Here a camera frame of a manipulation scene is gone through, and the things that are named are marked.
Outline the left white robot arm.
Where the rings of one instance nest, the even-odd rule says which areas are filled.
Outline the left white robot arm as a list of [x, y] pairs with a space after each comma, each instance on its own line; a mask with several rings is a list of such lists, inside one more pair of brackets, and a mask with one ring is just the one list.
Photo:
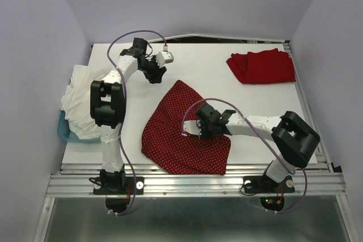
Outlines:
[[119, 140], [126, 115], [126, 83], [136, 72], [143, 72], [151, 84], [161, 83], [166, 64], [174, 57], [164, 45], [155, 55], [147, 53], [149, 43], [135, 38], [128, 49], [123, 49], [114, 68], [90, 86], [90, 116], [95, 121], [101, 140], [102, 167], [99, 176], [91, 178], [94, 194], [124, 194], [129, 188]]

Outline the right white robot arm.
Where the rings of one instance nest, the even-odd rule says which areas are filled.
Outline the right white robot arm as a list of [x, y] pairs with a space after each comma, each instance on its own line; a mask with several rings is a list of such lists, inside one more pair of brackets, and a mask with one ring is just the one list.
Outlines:
[[319, 134], [298, 114], [242, 116], [236, 110], [215, 110], [208, 103], [195, 112], [197, 120], [184, 121], [183, 129], [201, 139], [224, 135], [260, 138], [276, 156], [261, 177], [262, 187], [274, 191], [297, 168], [304, 169], [320, 143]]

